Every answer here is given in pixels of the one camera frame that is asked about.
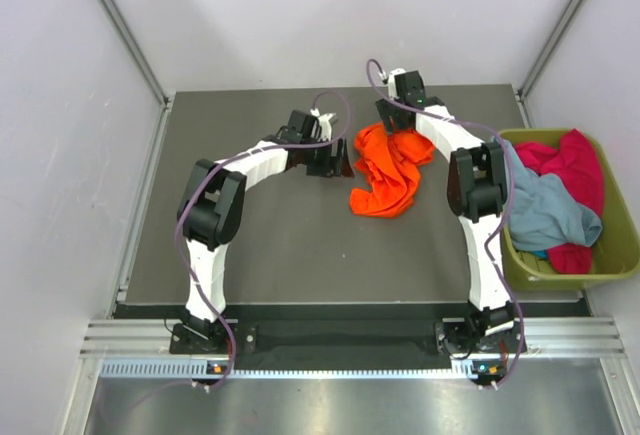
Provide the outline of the orange t shirt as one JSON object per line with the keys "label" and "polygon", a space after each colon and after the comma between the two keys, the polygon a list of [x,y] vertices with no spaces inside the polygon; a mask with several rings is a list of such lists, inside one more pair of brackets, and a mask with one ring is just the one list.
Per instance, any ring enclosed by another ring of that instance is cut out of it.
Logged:
{"label": "orange t shirt", "polygon": [[351,211],[375,218],[402,215],[414,203],[420,168],[433,161],[435,145],[414,129],[389,134],[378,122],[357,133],[354,147],[359,155],[355,168],[368,187],[351,191]]}

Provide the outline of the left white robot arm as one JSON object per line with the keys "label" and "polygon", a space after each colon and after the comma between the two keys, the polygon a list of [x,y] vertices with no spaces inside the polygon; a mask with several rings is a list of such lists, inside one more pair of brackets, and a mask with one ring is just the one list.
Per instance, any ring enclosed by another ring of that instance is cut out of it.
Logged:
{"label": "left white robot arm", "polygon": [[189,295],[174,329],[174,353],[234,349],[226,309],[226,256],[242,222],[246,192],[266,179],[303,166],[308,176],[351,177],[346,140],[333,136],[338,117],[313,108],[294,110],[288,123],[253,147],[227,159],[194,165],[177,211],[174,237],[188,263]]}

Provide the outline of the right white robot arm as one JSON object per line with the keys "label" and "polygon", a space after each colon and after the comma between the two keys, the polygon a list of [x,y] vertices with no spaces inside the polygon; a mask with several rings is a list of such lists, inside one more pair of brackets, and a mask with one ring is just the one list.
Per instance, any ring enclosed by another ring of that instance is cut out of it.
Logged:
{"label": "right white robot arm", "polygon": [[505,281],[500,232],[510,207],[511,160],[492,129],[484,141],[470,132],[481,126],[457,120],[444,102],[426,93],[417,71],[379,71],[385,87],[376,102],[390,134],[413,129],[448,162],[446,198],[461,224],[470,270],[469,314],[461,328],[444,329],[441,349],[458,359],[498,344],[516,322],[514,296]]}

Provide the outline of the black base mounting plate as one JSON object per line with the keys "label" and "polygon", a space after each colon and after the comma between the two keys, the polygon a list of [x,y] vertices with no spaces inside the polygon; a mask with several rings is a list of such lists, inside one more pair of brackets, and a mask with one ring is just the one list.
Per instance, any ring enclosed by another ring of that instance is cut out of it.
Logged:
{"label": "black base mounting plate", "polygon": [[[232,304],[224,312],[234,349],[173,355],[233,356],[238,370],[395,370],[443,368],[444,329],[461,328],[469,304]],[[524,337],[515,324],[470,356],[503,359]]]}

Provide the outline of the grey blue t shirt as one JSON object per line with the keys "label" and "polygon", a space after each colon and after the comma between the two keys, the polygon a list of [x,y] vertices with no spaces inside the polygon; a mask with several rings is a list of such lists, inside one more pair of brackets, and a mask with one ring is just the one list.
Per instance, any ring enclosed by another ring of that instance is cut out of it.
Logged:
{"label": "grey blue t shirt", "polygon": [[514,182],[507,225],[515,249],[546,251],[570,243],[590,247],[602,232],[600,216],[576,201],[556,174],[539,175],[525,167],[511,143],[505,158]]}

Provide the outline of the crimson red t shirt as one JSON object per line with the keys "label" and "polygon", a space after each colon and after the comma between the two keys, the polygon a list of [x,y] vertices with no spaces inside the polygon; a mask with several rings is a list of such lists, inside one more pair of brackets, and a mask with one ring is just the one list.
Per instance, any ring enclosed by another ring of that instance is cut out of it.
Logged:
{"label": "crimson red t shirt", "polygon": [[[558,175],[570,195],[601,219],[605,201],[603,172],[593,145],[580,131],[566,132],[555,148],[528,141],[517,144],[515,150],[525,167],[537,174]],[[545,256],[558,273],[586,274],[592,265],[592,246],[567,243],[532,253]]]}

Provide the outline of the olive green laundry basket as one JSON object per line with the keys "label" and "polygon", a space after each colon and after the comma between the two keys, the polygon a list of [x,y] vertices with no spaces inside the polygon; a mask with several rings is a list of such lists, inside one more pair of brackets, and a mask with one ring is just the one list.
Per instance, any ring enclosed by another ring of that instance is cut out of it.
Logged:
{"label": "olive green laundry basket", "polygon": [[[568,129],[513,129],[501,136],[514,148],[533,141],[558,146]],[[502,235],[505,278],[519,291],[583,290],[599,284],[632,277],[639,271],[639,237],[623,196],[618,188],[605,154],[592,137],[583,134],[593,145],[602,168],[605,201],[602,213],[603,231],[592,246],[592,265],[586,274],[561,274],[548,259],[514,248],[508,229]]]}

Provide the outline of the right aluminium corner post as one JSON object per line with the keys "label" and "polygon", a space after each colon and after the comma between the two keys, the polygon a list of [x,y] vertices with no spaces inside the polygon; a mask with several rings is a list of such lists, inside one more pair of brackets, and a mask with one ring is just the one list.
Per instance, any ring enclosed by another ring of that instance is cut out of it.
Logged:
{"label": "right aluminium corner post", "polygon": [[524,81],[517,89],[516,94],[520,102],[524,103],[533,92],[540,77],[550,63],[561,42],[569,32],[573,21],[580,12],[586,0],[568,0],[553,28],[544,42],[540,52],[536,56],[533,65],[528,70]]}

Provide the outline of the aluminium corner post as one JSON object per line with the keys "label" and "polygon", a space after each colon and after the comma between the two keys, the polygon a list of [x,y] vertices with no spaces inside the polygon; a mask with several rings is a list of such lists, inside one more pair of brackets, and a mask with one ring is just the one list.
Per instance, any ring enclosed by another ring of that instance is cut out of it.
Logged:
{"label": "aluminium corner post", "polygon": [[162,88],[116,0],[98,2],[154,98],[162,107],[166,107],[170,98]]}
{"label": "aluminium corner post", "polygon": [[517,89],[516,94],[520,102],[524,103],[533,92],[540,77],[550,63],[561,42],[569,32],[573,21],[580,12],[586,0],[568,0],[553,28],[544,42],[540,52],[536,56],[533,65],[528,70],[524,81]]}

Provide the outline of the left aluminium corner post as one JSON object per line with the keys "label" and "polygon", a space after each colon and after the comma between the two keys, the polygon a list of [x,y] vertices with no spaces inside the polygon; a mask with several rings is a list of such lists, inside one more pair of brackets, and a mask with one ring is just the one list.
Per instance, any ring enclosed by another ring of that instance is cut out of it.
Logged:
{"label": "left aluminium corner post", "polygon": [[98,2],[154,98],[162,107],[166,107],[170,98],[162,88],[116,0]]}

